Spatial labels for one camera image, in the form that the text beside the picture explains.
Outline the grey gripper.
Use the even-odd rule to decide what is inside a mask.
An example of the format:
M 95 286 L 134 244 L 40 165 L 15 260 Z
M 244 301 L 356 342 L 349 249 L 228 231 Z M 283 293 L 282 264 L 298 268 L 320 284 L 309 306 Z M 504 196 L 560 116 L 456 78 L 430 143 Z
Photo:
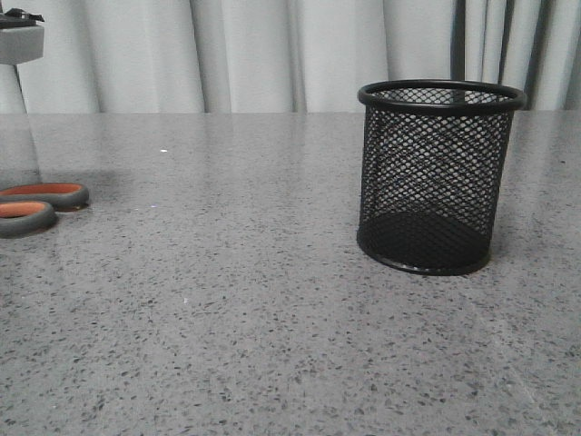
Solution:
M 44 56 L 44 18 L 20 8 L 1 14 L 1 64 L 22 64 Z

